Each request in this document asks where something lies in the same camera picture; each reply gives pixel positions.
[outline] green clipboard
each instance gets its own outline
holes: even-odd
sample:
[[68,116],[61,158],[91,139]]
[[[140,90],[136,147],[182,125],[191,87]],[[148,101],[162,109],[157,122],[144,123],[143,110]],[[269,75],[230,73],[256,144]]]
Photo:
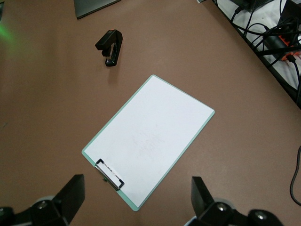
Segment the green clipboard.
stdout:
[[212,108],[152,75],[82,154],[138,211],[213,115]]

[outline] clipboard clip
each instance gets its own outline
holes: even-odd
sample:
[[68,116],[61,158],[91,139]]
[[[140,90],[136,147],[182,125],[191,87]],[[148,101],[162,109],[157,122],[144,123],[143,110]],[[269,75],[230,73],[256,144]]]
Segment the clipboard clip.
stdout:
[[[117,185],[99,166],[98,164],[102,163],[120,182],[120,185]],[[120,190],[120,188],[124,185],[124,182],[114,173],[107,164],[104,163],[102,159],[99,159],[96,164],[95,168],[100,172],[100,174],[103,176],[103,179],[107,181],[116,191]]]
[[106,57],[107,67],[116,66],[122,44],[122,34],[120,31],[109,30],[96,44],[98,50],[102,50],[102,55]]

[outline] screw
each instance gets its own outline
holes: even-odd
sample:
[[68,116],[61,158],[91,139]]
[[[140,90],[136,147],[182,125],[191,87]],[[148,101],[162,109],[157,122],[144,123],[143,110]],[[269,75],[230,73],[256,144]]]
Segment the screw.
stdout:
[[217,208],[220,210],[220,211],[226,211],[227,210],[227,207],[224,203],[219,203],[217,204]]
[[45,208],[47,206],[47,203],[45,201],[42,201],[38,204],[38,209]]
[[267,218],[267,215],[265,215],[265,213],[263,213],[262,211],[255,212],[255,216],[260,220],[265,220]]

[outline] blank sheet of paper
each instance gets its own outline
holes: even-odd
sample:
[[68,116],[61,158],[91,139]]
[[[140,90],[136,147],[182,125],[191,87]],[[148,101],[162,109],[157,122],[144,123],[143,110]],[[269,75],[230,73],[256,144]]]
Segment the blank sheet of paper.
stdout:
[[83,154],[93,165],[101,158],[123,180],[121,197],[138,210],[213,114],[210,107],[152,75]]

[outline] black stapler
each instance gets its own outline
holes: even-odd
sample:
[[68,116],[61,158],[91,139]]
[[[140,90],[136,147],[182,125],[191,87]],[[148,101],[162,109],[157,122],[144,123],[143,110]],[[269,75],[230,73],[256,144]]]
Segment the black stapler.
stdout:
[[117,30],[109,30],[96,44],[98,50],[106,57],[107,67],[116,66],[122,43],[122,34]]

